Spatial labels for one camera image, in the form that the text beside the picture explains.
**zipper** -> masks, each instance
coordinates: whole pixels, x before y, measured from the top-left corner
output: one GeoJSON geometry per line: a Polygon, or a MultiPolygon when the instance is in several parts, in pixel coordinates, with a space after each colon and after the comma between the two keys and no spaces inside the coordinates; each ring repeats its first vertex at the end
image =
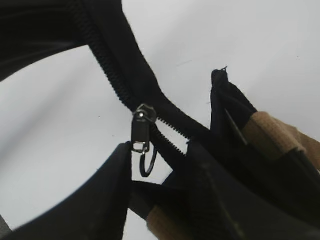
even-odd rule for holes
{"type": "MultiPolygon", "coordinates": [[[[139,106],[142,106],[142,102],[134,97],[133,93],[130,91],[129,86],[127,86],[124,76],[122,75],[121,68],[119,67],[119,64],[117,64],[117,60],[113,56],[108,46],[104,43],[103,37],[101,36],[98,28],[92,23],[93,20],[87,13],[86,8],[83,6],[83,3],[79,0],[74,0],[68,4],[67,8],[72,13],[73,21],[80,28],[83,38],[89,45],[91,51],[93,52],[96,60],[107,76],[118,98],[133,113],[137,113],[139,111],[139,106]]],[[[183,134],[175,126],[167,122],[164,118],[161,117],[160,114],[158,114],[158,116],[157,114],[155,115],[155,119],[159,119],[161,122],[165,123],[167,126],[181,134],[186,139],[190,139],[188,135],[183,134]]],[[[149,133],[151,134],[155,142],[161,144],[164,149],[174,154],[176,156],[176,159],[184,159],[186,155],[159,131],[156,124],[154,124],[155,122],[156,121],[153,118],[151,124],[149,125],[149,133]]],[[[175,170],[175,164],[173,162],[167,161],[167,163],[171,166],[172,169],[175,170]]]]}

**black bag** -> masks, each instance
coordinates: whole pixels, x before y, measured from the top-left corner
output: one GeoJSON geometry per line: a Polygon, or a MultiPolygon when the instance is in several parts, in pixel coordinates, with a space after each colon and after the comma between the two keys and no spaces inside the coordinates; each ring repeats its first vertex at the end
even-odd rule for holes
{"type": "Polygon", "coordinates": [[[120,144],[68,199],[5,240],[120,240],[128,208],[160,240],[320,239],[319,143],[258,112],[229,83],[226,69],[212,73],[207,129],[162,93],[121,0],[8,1],[0,11],[0,81],[89,45],[133,112],[131,142],[120,144]],[[39,31],[39,19],[46,32],[39,31]],[[21,23],[33,28],[24,34],[21,23]],[[189,139],[186,155],[162,135],[157,119],[189,139]],[[155,151],[146,170],[150,142],[155,151]],[[162,185],[132,181],[132,151],[141,154],[143,177],[153,170],[157,152],[173,173],[162,185]]]}

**bag strap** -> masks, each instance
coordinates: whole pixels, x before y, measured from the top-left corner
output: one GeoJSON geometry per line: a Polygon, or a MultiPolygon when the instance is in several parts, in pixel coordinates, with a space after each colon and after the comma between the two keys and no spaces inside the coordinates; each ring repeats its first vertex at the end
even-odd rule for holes
{"type": "Polygon", "coordinates": [[[0,82],[41,59],[85,45],[66,2],[0,1],[0,82]]]}

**black zipper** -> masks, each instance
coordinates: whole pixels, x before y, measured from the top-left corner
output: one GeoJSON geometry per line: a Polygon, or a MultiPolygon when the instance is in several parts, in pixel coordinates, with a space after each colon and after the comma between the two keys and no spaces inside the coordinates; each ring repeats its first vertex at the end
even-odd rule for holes
{"type": "MultiPolygon", "coordinates": [[[[130,87],[126,84],[125,78],[121,72],[120,67],[117,64],[115,57],[113,56],[109,47],[105,44],[99,29],[93,24],[93,20],[86,12],[83,4],[78,0],[72,1],[68,6],[68,10],[72,13],[72,18],[75,23],[80,28],[83,38],[86,43],[89,45],[91,51],[93,52],[95,58],[100,64],[102,70],[106,74],[108,80],[110,81],[114,91],[116,92],[120,101],[128,107],[133,113],[137,108],[143,103],[134,97],[134,94],[130,90],[130,87]]],[[[165,123],[167,126],[181,134],[186,139],[190,139],[185,133],[182,133],[175,126],[167,122],[162,118],[161,114],[157,112],[157,118],[165,123]]],[[[152,124],[150,127],[151,142],[160,148],[166,149],[168,156],[175,156],[175,159],[172,161],[167,161],[172,169],[176,168],[176,164],[186,157],[186,155],[176,147],[171,141],[169,141],[157,128],[155,124],[152,124]]]]}

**metal zipper pull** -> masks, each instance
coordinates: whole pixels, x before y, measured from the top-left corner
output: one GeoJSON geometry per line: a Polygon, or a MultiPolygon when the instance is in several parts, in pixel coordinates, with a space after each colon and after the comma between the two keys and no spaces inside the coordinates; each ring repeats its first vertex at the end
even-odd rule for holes
{"type": "Polygon", "coordinates": [[[133,113],[131,142],[132,151],[140,153],[140,172],[147,178],[155,165],[157,150],[153,150],[150,167],[145,170],[146,153],[150,150],[150,125],[156,123],[157,113],[155,109],[146,104],[141,104],[133,113]]]}

